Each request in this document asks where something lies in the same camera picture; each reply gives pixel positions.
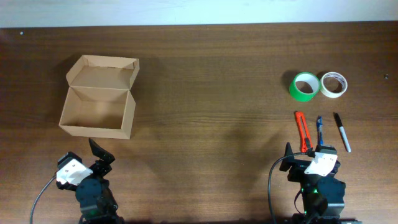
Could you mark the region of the blue ballpoint pen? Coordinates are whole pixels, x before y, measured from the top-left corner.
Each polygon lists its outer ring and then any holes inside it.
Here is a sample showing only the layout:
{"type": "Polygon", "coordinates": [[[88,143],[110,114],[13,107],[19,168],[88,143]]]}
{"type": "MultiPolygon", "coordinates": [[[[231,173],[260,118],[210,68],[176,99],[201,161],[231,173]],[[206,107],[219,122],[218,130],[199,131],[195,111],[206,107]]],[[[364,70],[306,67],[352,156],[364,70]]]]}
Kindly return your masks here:
{"type": "Polygon", "coordinates": [[[317,126],[317,134],[318,134],[318,145],[323,145],[323,119],[322,116],[318,116],[317,118],[317,122],[316,122],[316,126],[317,126]]]}

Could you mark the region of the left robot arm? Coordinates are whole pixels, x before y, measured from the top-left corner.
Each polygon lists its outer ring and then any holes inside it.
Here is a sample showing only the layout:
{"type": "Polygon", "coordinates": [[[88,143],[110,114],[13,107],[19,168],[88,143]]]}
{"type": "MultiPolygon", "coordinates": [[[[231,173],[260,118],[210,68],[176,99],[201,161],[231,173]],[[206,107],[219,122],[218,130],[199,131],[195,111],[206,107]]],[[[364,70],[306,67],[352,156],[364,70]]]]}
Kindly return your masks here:
{"type": "Polygon", "coordinates": [[[117,204],[109,188],[109,180],[104,177],[112,171],[111,164],[115,157],[93,139],[89,145],[98,159],[90,166],[92,174],[85,177],[75,191],[75,197],[80,204],[80,223],[94,224],[124,224],[124,218],[117,214],[117,204]]]}

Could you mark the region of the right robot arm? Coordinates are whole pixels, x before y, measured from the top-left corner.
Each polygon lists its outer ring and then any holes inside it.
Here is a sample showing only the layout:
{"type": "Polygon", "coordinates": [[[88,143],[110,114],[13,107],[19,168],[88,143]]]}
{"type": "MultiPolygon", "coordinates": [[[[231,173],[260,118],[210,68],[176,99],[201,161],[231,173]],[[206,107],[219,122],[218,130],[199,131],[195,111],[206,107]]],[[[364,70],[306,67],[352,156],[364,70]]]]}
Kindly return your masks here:
{"type": "Polygon", "coordinates": [[[359,220],[341,218],[345,207],[346,184],[335,178],[340,167],[337,151],[331,146],[317,146],[304,153],[311,161],[296,159],[289,143],[279,170],[288,172],[290,182],[298,182],[300,190],[296,194],[302,197],[303,212],[293,214],[290,223],[331,223],[355,224],[359,220]]]}

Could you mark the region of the brown cardboard box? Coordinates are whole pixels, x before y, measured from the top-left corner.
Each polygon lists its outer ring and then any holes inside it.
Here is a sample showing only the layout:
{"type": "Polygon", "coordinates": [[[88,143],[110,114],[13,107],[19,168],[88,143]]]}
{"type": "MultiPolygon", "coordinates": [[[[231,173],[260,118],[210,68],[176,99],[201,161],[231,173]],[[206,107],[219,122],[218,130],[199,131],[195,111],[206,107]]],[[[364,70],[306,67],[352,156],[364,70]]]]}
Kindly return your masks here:
{"type": "Polygon", "coordinates": [[[82,55],[66,74],[69,85],[59,126],[72,136],[129,139],[136,102],[131,88],[137,58],[82,55]]]}

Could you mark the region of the green tape roll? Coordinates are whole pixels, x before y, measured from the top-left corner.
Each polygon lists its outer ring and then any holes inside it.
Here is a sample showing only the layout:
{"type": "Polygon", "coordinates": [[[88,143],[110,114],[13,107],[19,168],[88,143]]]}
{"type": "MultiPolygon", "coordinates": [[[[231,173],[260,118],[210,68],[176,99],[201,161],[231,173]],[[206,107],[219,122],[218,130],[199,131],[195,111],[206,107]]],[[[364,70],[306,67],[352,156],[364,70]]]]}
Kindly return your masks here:
{"type": "Polygon", "coordinates": [[[291,97],[300,102],[310,101],[319,91],[319,79],[312,73],[298,73],[289,85],[291,97]]]}

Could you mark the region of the white tape roll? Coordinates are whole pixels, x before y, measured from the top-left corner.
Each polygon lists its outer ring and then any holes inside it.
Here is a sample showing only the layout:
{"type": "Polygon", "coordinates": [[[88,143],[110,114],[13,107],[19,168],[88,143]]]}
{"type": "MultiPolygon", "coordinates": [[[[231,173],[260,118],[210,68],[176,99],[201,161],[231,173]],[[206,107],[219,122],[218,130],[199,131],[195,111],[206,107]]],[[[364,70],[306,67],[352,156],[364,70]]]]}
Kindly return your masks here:
{"type": "Polygon", "coordinates": [[[320,80],[320,91],[329,98],[339,98],[348,89],[346,78],[337,72],[325,73],[320,80]]]}

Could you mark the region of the orange utility knife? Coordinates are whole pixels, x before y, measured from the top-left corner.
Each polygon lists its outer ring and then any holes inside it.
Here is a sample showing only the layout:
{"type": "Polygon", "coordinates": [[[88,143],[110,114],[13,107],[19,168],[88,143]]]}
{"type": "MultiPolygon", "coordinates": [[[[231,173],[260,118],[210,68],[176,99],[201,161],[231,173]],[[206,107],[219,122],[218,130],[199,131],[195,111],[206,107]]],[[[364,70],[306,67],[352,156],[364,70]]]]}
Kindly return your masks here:
{"type": "Polygon", "coordinates": [[[308,130],[305,115],[302,111],[295,111],[294,115],[300,136],[300,151],[307,152],[313,148],[313,144],[308,130]]]}

